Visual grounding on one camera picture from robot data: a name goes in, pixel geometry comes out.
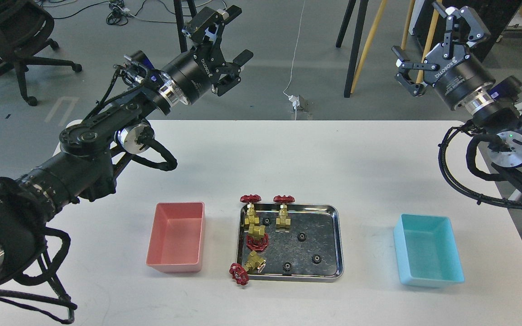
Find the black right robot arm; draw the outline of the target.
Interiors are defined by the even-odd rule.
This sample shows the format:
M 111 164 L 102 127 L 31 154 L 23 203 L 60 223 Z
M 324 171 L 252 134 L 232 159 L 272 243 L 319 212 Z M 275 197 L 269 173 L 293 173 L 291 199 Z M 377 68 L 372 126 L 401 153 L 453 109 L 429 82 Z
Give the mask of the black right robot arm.
M 412 96 L 433 87 L 451 110 L 463 108 L 472 116 L 464 125 L 450 128 L 439 144 L 439 168 L 447 183 L 479 204 L 522 210 L 522 114 L 516 104 L 521 83 L 513 76 L 496 83 L 472 54 L 472 47 L 490 37 L 473 8 L 445 8 L 437 1 L 432 5 L 445 20 L 443 39 L 423 62 L 410 60 L 399 46 L 393 46 L 398 58 L 395 78 Z M 520 192 L 518 200 L 475 192 L 454 178 L 446 152 L 458 133 L 470 136 L 466 151 L 470 173 L 487 181 L 509 182 Z

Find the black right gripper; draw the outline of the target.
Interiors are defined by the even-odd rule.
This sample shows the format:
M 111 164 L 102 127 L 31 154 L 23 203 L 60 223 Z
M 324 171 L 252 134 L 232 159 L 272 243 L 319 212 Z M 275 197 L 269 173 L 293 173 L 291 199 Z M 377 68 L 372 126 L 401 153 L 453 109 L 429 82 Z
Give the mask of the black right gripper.
M 413 62 L 400 46 L 392 46 L 398 67 L 394 78 L 412 96 L 422 96 L 426 86 L 422 82 L 414 82 L 410 70 L 424 71 L 423 81 L 433 86 L 448 109 L 455 110 L 462 99 L 479 87 L 489 90 L 494 86 L 495 78 L 470 53 L 475 45 L 491 38 L 491 33 L 471 7 L 446 8 L 437 1 L 432 5 L 446 22 L 442 43 L 435 45 L 427 54 L 428 63 Z

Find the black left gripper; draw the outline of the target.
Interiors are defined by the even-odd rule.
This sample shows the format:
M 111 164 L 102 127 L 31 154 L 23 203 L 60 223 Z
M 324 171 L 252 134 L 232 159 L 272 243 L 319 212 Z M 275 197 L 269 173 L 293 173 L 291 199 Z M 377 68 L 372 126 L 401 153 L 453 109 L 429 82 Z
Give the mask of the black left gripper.
M 193 47 L 161 69 L 161 98 L 168 105 L 193 105 L 211 89 L 222 96 L 240 83 L 240 73 L 253 52 L 245 49 L 233 62 L 225 62 L 220 47 L 206 43 L 214 43 L 224 26 L 241 13 L 238 6 L 224 10 L 205 7 L 184 24 L 182 33 Z

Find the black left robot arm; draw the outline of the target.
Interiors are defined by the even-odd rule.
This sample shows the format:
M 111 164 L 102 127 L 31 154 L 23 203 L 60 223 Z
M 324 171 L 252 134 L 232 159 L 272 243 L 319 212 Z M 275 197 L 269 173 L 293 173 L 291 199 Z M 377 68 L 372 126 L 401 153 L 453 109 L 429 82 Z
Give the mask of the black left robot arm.
M 243 50 L 233 61 L 224 58 L 222 33 L 240 16 L 236 5 L 200 10 L 180 30 L 192 46 L 162 69 L 143 52 L 116 65 L 111 80 L 122 78 L 124 93 L 103 99 L 79 124 L 59 135 L 60 152 L 18 179 L 0 177 L 0 302 L 26 310 L 41 310 L 16 299 L 49 303 L 67 309 L 62 324 L 74 322 L 71 301 L 57 272 L 70 248 L 70 236 L 47 226 L 68 204 L 95 201 L 116 192 L 116 180 L 131 161 L 172 171 L 177 160 L 155 140 L 147 116 L 164 114 L 178 103 L 193 105 L 211 91 L 222 96 L 240 81 L 242 67 L 253 57 Z

